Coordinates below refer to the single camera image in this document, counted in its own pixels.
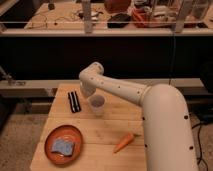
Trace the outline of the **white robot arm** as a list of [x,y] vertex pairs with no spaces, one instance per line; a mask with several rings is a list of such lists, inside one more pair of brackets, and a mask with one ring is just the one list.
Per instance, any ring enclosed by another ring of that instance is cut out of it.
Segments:
[[147,171],[199,171],[186,100],[174,86],[148,86],[103,75],[93,62],[79,73],[85,98],[101,89],[142,108]]

